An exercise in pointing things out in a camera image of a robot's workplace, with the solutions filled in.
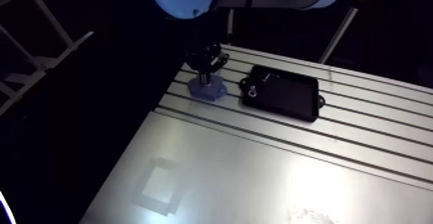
metal frame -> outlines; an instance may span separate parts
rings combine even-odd
[[[0,0],[5,5],[12,0]],[[9,74],[3,75],[0,79],[0,92],[4,93],[9,99],[0,105],[0,116],[7,111],[15,102],[19,101],[24,93],[26,93],[34,84],[41,80],[48,69],[55,68],[60,62],[62,62],[72,51],[75,51],[80,44],[82,44],[87,38],[89,38],[93,32],[88,32],[77,41],[72,41],[70,36],[66,33],[63,27],[60,25],[58,20],[51,13],[50,9],[44,3],[43,0],[34,0],[35,5],[40,9],[41,13],[45,16],[46,20],[51,24],[53,29],[56,31],[58,36],[67,45],[67,48],[58,56],[53,57],[34,57],[0,24],[0,33],[5,35],[6,38],[26,57],[27,62],[35,66],[35,71],[31,75],[23,75],[19,73],[10,72]],[[20,90],[14,91],[8,87],[4,82],[13,82],[22,84]]]

